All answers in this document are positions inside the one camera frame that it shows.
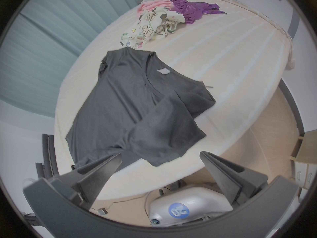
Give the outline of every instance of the white wall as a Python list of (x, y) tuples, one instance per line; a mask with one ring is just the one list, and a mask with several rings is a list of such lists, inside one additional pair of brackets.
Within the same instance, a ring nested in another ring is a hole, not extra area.
[[(54, 134), (54, 119), (13, 107), (0, 100), (0, 177), (20, 211), (33, 212), (22, 184), (37, 180), (35, 162), (43, 162), (42, 134)], [(44, 227), (35, 227), (43, 237), (52, 237)]]
[[(287, 0), (237, 1), (258, 9), (288, 30), (293, 8)], [(293, 43), (296, 68), (285, 70), (282, 79), (296, 102), (304, 130), (310, 131), (317, 129), (317, 48), (301, 20)]]

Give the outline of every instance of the cabinet handle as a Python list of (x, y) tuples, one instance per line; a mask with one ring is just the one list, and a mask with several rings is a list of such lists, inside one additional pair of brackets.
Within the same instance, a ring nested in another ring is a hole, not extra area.
[(313, 176), (313, 173), (308, 174), (308, 177), (307, 177), (307, 182), (308, 183), (310, 183), (310, 179), (311, 179), (312, 176)]

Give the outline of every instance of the bed headboard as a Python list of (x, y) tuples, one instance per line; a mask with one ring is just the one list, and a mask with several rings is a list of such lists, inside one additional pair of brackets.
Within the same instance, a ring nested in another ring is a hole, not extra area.
[(44, 164), (37, 162), (35, 165), (38, 177), (49, 179), (59, 174), (55, 156), (54, 135), (42, 134), (42, 144)]

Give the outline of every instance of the bed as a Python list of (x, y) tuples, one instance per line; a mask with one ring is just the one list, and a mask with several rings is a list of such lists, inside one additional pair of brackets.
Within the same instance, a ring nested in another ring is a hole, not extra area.
[[(186, 154), (159, 167), (143, 159), (115, 173), (99, 200), (139, 195), (171, 184), (204, 167), (200, 151), (221, 155), (259, 117), (288, 65), (295, 65), (289, 35), (260, 12), (234, 0), (189, 0), (217, 3), (227, 15), (204, 15), (192, 25), (180, 24), (175, 34), (150, 41), (141, 49), (179, 73), (203, 81), (216, 104), (195, 121), (206, 137)], [(121, 48), (119, 39), (137, 18), (136, 8), (109, 25), (78, 57), (58, 96), (54, 145), (59, 174), (74, 164), (65, 137), (97, 83), (100, 62), (108, 50)]]

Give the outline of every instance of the white cartoon print garment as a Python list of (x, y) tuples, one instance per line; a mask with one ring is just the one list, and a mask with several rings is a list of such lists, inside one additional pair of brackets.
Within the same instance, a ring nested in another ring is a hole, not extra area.
[(140, 48), (151, 39), (174, 33), (178, 22), (185, 22), (183, 14), (157, 6), (141, 14), (139, 20), (121, 35), (120, 43), (124, 47)]

